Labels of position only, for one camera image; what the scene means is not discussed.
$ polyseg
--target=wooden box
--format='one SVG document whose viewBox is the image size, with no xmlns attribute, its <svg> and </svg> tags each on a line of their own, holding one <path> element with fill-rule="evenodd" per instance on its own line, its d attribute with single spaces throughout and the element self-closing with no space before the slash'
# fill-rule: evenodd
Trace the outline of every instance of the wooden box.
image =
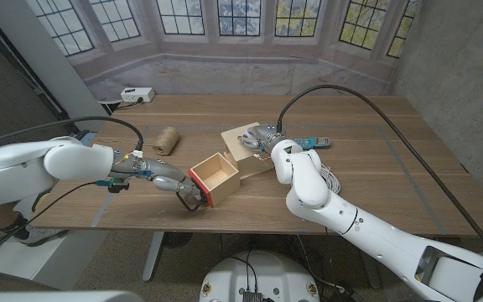
<svg viewBox="0 0 483 302">
<path fill-rule="evenodd" d="M 188 173 L 205 192 L 210 208 L 240 188 L 240 172 L 219 153 L 197 164 Z"/>
<path fill-rule="evenodd" d="M 254 122 L 239 128 L 225 131 L 221 134 L 226 146 L 225 157 L 240 171 L 240 180 L 274 168 L 273 161 L 271 159 L 257 159 L 252 155 L 254 153 L 259 153 L 260 151 L 250 150 L 238 140 L 238 136 L 245 134 L 249 127 L 258 125 L 260 125 L 258 122 Z"/>
</svg>

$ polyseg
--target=window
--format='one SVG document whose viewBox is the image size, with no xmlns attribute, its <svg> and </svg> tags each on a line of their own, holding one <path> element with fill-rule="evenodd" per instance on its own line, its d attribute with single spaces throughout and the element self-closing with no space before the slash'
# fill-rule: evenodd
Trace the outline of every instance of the window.
<svg viewBox="0 0 483 302">
<path fill-rule="evenodd" d="M 402 53 L 403 44 L 406 42 L 406 36 L 408 35 L 409 28 L 415 18 L 415 13 L 417 12 L 418 0 L 409 0 L 408 7 L 403 13 L 402 21 L 396 34 L 394 35 L 394 40 L 392 41 L 391 48 L 387 55 L 391 57 L 399 58 Z"/>
<path fill-rule="evenodd" d="M 217 0 L 219 35 L 260 35 L 261 0 Z"/>
<path fill-rule="evenodd" d="M 27 3 L 65 56 L 93 48 L 68 0 L 27 0 Z"/>
<path fill-rule="evenodd" d="M 320 0 L 278 0 L 276 37 L 314 37 Z"/>
<path fill-rule="evenodd" d="M 116 42 L 139 36 L 127 0 L 89 0 L 109 41 Z"/>
<path fill-rule="evenodd" d="M 156 0 L 166 34 L 205 34 L 200 0 Z"/>
<path fill-rule="evenodd" d="M 371 50 L 388 4 L 389 0 L 351 0 L 340 41 Z"/>
</svg>

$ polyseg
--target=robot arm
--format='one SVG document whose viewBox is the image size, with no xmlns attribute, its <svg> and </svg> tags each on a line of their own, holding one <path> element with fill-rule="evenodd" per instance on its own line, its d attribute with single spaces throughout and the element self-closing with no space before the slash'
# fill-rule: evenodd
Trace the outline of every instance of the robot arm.
<svg viewBox="0 0 483 302">
<path fill-rule="evenodd" d="M 103 180 L 108 176 L 112 177 L 111 192 L 127 189 L 128 180 L 137 177 L 151 180 L 160 190 L 190 193 L 201 200 L 200 190 L 182 171 L 138 155 L 134 152 L 124 158 L 110 147 L 86 147 L 70 137 L 2 146 L 0 205 L 44 192 L 56 180 Z"/>
<path fill-rule="evenodd" d="M 239 139 L 246 146 L 271 151 L 278 181 L 292 185 L 286 204 L 294 215 L 339 233 L 424 299 L 483 301 L 481 255 L 403 232 L 352 205 L 327 188 L 314 150 L 302 152 L 294 141 L 274 131 L 273 126 L 260 125 Z"/>
</svg>

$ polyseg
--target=ball of twine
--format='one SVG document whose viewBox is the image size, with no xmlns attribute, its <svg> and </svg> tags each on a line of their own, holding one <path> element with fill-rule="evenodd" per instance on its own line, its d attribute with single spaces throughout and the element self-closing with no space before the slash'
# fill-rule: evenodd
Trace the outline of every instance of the ball of twine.
<svg viewBox="0 0 483 302">
<path fill-rule="evenodd" d="M 154 152 L 158 155 L 169 155 L 174 145 L 180 140 L 180 134 L 173 127 L 166 127 L 152 144 Z"/>
</svg>

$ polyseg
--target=white power strip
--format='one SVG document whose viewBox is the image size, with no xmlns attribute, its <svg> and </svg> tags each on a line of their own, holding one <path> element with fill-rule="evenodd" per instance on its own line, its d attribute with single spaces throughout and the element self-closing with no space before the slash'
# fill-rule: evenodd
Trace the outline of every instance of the white power strip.
<svg viewBox="0 0 483 302">
<path fill-rule="evenodd" d="M 123 102 L 137 102 L 139 97 L 143 102 L 150 102 L 156 94 L 152 88 L 125 88 L 121 92 Z"/>
</svg>

